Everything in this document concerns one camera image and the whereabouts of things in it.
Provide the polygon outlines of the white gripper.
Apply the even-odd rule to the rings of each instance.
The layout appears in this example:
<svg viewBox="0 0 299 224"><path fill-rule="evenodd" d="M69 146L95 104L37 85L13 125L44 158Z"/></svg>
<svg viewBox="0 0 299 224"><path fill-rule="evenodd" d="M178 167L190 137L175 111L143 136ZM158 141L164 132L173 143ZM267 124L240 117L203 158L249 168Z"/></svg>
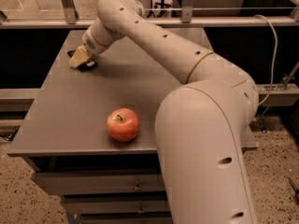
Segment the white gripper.
<svg viewBox="0 0 299 224"><path fill-rule="evenodd" d="M92 56L97 56L103 53L117 40L121 35L112 31L97 19L82 36L83 45L75 49L73 58L70 58L69 64L71 67L86 62Z"/></svg>

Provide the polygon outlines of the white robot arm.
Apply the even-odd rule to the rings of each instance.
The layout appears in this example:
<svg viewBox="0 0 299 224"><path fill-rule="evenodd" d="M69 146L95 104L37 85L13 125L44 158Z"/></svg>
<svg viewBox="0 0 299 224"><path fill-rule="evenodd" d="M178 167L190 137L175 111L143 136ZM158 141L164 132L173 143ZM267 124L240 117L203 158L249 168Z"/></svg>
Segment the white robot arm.
<svg viewBox="0 0 299 224"><path fill-rule="evenodd" d="M258 224L241 136L259 94L251 76L220 55L143 18L136 0L99 0L97 20L71 65L133 40L179 82L155 120L157 152L174 224Z"/></svg>

